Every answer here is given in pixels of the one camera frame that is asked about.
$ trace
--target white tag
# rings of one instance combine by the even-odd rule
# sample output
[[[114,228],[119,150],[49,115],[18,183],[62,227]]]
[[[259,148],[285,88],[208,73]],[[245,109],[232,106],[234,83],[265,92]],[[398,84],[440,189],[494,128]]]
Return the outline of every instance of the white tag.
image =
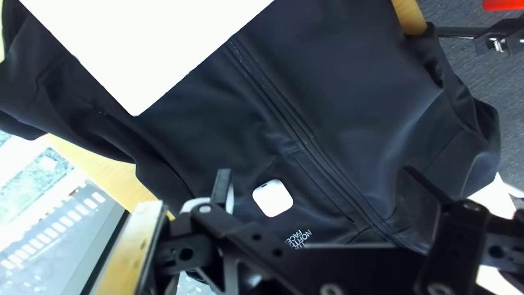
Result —
[[[136,117],[272,0],[21,4]]]
[[[293,197],[278,179],[257,187],[252,192],[252,199],[268,219],[281,215],[293,207]]]

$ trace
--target black garment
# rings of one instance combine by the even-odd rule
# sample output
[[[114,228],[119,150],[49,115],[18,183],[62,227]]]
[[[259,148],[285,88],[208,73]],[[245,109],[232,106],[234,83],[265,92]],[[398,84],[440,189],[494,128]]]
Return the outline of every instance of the black garment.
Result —
[[[173,212],[231,168],[236,215],[281,240],[309,232],[308,242],[424,250],[398,217],[398,171],[414,168],[455,201],[494,178],[496,112],[452,73],[432,29],[403,37],[388,2],[275,0],[141,117],[15,10],[6,0],[0,110],[136,163],[139,181]],[[270,179],[295,199],[277,219],[250,199]]]

